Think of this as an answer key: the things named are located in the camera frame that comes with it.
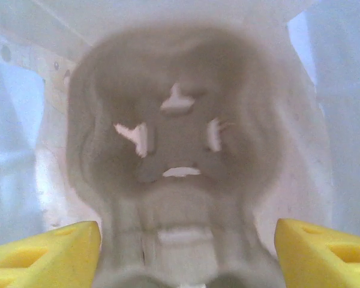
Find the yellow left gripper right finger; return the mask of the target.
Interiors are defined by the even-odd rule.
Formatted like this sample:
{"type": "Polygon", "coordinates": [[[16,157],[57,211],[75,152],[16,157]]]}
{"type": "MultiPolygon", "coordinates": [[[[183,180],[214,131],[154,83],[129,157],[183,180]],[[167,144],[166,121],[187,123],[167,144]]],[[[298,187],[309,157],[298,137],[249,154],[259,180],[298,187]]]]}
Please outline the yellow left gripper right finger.
{"type": "Polygon", "coordinates": [[[287,288],[360,288],[360,237],[279,219],[275,249],[287,288]]]}

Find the pulp cardboard cup carrier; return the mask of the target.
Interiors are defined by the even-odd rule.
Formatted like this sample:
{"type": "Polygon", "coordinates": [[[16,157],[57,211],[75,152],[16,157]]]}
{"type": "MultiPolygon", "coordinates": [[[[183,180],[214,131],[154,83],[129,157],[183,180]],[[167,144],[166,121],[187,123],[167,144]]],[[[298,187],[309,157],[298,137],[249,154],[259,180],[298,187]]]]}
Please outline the pulp cardboard cup carrier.
{"type": "Polygon", "coordinates": [[[283,166],[260,46],[211,23],[115,33],[68,90],[68,181],[101,218],[93,288],[286,288],[254,209],[283,166]]]}

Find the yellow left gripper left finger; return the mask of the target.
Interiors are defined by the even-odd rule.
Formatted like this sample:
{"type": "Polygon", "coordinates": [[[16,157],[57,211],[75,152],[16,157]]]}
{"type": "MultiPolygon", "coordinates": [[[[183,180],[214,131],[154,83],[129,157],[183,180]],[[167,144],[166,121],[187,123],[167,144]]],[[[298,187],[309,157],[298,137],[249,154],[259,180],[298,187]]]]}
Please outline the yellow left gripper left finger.
{"type": "Polygon", "coordinates": [[[96,221],[0,245],[0,288],[91,288],[100,252],[96,221]]]}

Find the white printed paper bag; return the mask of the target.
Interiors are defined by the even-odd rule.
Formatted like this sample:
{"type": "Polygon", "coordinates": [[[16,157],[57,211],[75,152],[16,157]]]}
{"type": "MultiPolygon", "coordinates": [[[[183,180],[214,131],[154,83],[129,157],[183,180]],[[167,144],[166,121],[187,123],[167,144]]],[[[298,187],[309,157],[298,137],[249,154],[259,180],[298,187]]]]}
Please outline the white printed paper bag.
{"type": "Polygon", "coordinates": [[[102,244],[68,181],[71,75],[113,34],[164,22],[228,28],[265,54],[284,163],[254,219],[279,266],[281,218],[360,235],[360,0],[0,0],[0,245],[81,221],[102,244]]]}

